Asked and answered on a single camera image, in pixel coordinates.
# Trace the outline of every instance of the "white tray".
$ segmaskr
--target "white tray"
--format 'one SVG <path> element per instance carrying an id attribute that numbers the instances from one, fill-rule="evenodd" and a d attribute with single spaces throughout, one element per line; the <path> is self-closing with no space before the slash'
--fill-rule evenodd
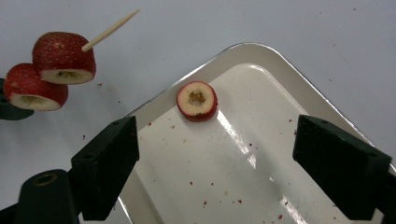
<path id="1" fill-rule="evenodd" d="M 186 121 L 178 90 L 210 83 L 209 121 Z M 134 223 L 358 223 L 292 159 L 300 114 L 365 140 L 287 60 L 264 45 L 232 46 L 137 108 L 140 161 L 121 198 Z M 360 223 L 379 223 L 375 221 Z"/>

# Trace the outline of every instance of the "tabletop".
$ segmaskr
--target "tabletop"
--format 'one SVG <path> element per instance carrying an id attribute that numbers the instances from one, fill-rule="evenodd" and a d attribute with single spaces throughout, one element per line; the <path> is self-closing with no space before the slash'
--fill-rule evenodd
<path id="1" fill-rule="evenodd" d="M 21 184 L 70 158 L 120 119 L 222 50 L 242 42 L 287 58 L 376 147 L 396 156 L 396 2 L 313 0 L 3 0 L 0 77 L 32 61 L 46 32 L 92 39 L 140 12 L 94 47 L 94 80 L 69 87 L 63 108 L 0 120 L 0 209 Z"/>

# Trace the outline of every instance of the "fruit on tray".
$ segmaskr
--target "fruit on tray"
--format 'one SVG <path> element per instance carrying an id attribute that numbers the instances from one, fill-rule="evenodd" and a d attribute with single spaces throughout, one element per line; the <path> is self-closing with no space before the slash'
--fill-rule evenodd
<path id="1" fill-rule="evenodd" d="M 216 114 L 218 96 L 207 83 L 193 81 L 178 92 L 177 107 L 183 117 L 189 121 L 206 121 Z"/>
<path id="2" fill-rule="evenodd" d="M 16 107 L 47 111 L 66 103 L 68 87 L 43 81 L 31 63 L 20 63 L 7 73 L 3 92 Z"/>
<path id="3" fill-rule="evenodd" d="M 42 80 L 56 84 L 91 81 L 96 73 L 93 49 L 81 47 L 88 40 L 82 35 L 49 32 L 40 36 L 33 48 L 33 64 Z"/>

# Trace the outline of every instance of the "black object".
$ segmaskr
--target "black object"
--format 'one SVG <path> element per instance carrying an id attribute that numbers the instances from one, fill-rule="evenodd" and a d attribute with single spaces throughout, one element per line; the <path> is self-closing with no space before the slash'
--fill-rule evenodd
<path id="1" fill-rule="evenodd" d="M 0 223 L 75 224 L 105 220 L 139 160 L 135 117 L 109 124 L 72 158 L 72 169 L 29 178 L 17 204 L 0 211 Z"/>
<path id="2" fill-rule="evenodd" d="M 396 177 L 391 157 L 324 119 L 301 115 L 293 158 L 352 220 L 396 220 Z"/>
<path id="3" fill-rule="evenodd" d="M 19 120 L 32 116 L 35 111 L 11 105 L 3 93 L 4 79 L 0 77 L 0 119 Z"/>

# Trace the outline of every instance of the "wooden skewer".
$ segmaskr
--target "wooden skewer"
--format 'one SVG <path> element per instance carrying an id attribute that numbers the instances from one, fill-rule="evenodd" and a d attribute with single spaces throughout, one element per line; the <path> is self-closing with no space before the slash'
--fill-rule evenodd
<path id="1" fill-rule="evenodd" d="M 104 40 L 106 37 L 108 37 L 109 35 L 113 34 L 116 30 L 118 30 L 123 24 L 125 24 L 125 22 L 127 22 L 128 20 L 130 20 L 134 15 L 136 15 L 140 10 L 136 10 L 135 12 L 129 14 L 128 16 L 120 19 L 119 21 L 117 21 L 116 23 L 114 23 L 112 26 L 108 27 L 105 31 L 103 31 L 101 34 L 99 34 L 96 38 L 94 38 L 93 40 L 91 40 L 89 43 L 87 43 L 86 45 L 82 46 L 82 51 L 87 52 L 88 50 L 90 50 L 91 48 L 93 48 L 93 46 L 95 46 L 96 44 L 98 44 L 99 42 L 101 42 L 102 40 Z"/>

